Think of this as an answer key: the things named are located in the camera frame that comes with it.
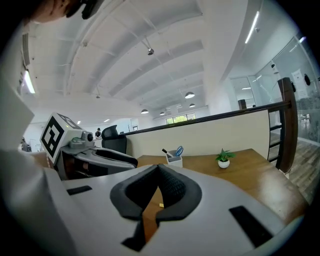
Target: black office chair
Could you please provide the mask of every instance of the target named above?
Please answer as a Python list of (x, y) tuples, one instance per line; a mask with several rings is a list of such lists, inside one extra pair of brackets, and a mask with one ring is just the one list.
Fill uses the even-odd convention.
[(117, 125), (113, 125), (102, 131), (101, 145), (105, 149), (115, 150), (126, 154), (127, 137), (124, 134), (118, 134), (116, 127)]

